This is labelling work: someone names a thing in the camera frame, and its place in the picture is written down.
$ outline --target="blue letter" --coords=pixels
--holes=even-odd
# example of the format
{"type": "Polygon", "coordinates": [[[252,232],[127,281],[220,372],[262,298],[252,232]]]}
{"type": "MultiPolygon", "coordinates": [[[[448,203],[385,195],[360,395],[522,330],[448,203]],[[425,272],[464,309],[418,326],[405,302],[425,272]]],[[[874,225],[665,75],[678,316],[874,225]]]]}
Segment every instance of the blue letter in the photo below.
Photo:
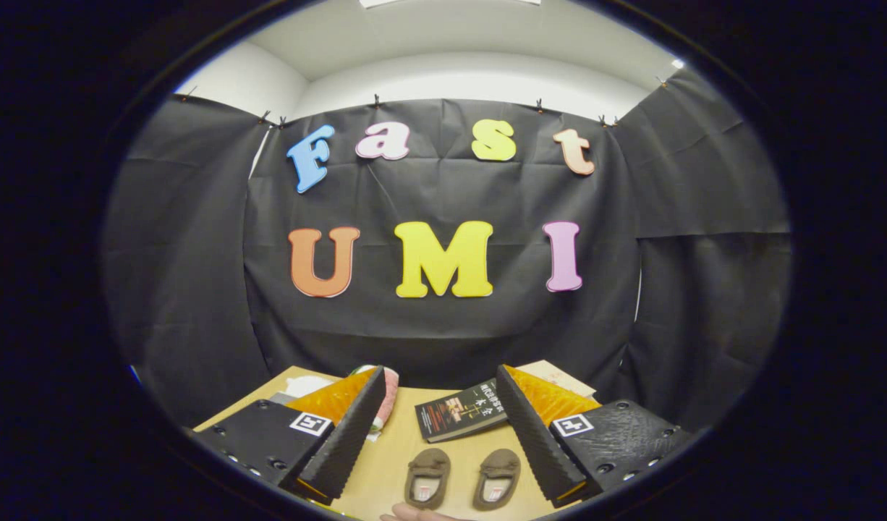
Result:
{"type": "Polygon", "coordinates": [[[299,184],[295,187],[297,192],[304,192],[314,187],[328,175],[328,169],[318,165],[318,161],[328,160],[328,142],[325,139],[334,135],[334,127],[322,125],[317,131],[310,133],[305,139],[296,143],[286,152],[287,158],[295,162],[295,172],[299,175],[299,184]]]}

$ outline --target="slipper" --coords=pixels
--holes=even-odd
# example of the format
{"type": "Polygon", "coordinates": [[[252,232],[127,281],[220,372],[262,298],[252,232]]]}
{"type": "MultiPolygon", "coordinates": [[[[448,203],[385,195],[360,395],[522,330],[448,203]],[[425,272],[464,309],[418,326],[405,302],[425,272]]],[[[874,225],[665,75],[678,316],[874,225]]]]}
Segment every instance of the slipper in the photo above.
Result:
{"type": "Polygon", "coordinates": [[[444,502],[450,458],[440,449],[425,449],[408,464],[404,500],[412,507],[433,510],[444,502]]]}
{"type": "Polygon", "coordinates": [[[504,507],[520,477],[520,459],[509,449],[497,449],[485,458],[480,466],[479,484],[472,505],[479,510],[504,507]]]}

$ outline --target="orange letter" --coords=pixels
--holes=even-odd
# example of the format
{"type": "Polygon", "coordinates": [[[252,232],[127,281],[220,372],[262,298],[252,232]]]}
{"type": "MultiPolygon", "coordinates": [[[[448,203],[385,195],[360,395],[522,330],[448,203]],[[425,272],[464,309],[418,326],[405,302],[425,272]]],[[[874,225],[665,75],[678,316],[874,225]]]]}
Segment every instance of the orange letter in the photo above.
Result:
{"type": "Polygon", "coordinates": [[[589,175],[595,171],[595,163],[586,161],[582,149],[588,148],[588,140],[579,137],[575,129],[565,129],[553,135],[553,141],[562,144],[562,157],[570,171],[579,175],[589,175]]]}
{"type": "Polygon", "coordinates": [[[315,243],[321,239],[321,232],[300,228],[289,234],[289,242],[292,244],[292,283],[309,297],[330,299],[344,293],[350,286],[350,276],[354,268],[354,241],[360,237],[360,230],[343,226],[331,230],[328,237],[334,241],[334,276],[325,280],[315,276],[315,243]]]}

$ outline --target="textured rubber surface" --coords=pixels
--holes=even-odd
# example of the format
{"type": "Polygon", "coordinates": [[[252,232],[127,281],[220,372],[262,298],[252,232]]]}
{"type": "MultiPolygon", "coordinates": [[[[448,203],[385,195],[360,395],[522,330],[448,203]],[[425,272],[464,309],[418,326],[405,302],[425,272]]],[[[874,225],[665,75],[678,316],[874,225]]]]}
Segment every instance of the textured rubber surface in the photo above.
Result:
{"type": "MultiPolygon", "coordinates": [[[[367,381],[360,395],[354,399],[350,410],[345,413],[334,432],[302,469],[299,478],[309,487],[325,494],[328,498],[341,497],[347,478],[350,477],[350,471],[353,470],[363,443],[370,434],[373,419],[383,404],[385,389],[385,370],[380,366],[367,381]]],[[[300,492],[304,494],[305,490],[300,489],[300,492]]],[[[318,495],[306,495],[325,504],[331,502],[318,495]]]]}
{"type": "Polygon", "coordinates": [[[603,491],[651,471],[659,459],[691,438],[679,426],[625,399],[556,420],[550,432],[603,491]]]}
{"type": "Polygon", "coordinates": [[[496,392],[524,449],[533,477],[547,500],[555,501],[585,481],[585,474],[576,468],[543,426],[540,416],[503,365],[496,372],[496,392]]]}
{"type": "Polygon", "coordinates": [[[224,455],[242,472],[285,488],[286,483],[295,481],[295,476],[334,428],[330,421],[322,423],[312,418],[307,422],[312,428],[300,429],[304,415],[279,403],[259,399],[192,438],[224,455]]]}

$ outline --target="letter m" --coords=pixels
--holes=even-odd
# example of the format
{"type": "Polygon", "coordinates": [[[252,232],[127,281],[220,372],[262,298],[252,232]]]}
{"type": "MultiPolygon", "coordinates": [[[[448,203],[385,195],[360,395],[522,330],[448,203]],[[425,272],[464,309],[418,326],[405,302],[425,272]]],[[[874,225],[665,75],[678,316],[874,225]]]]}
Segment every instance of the letter m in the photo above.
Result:
{"type": "Polygon", "coordinates": [[[454,295],[491,295],[493,287],[486,273],[485,251],[492,231],[492,224],[488,222],[463,222],[444,250],[427,222],[403,222],[396,226],[395,235],[402,240],[404,261],[402,283],[395,288],[395,294],[406,299],[424,297],[428,293],[428,287],[421,283],[421,270],[424,270],[434,293],[441,296],[458,270],[454,295]]]}

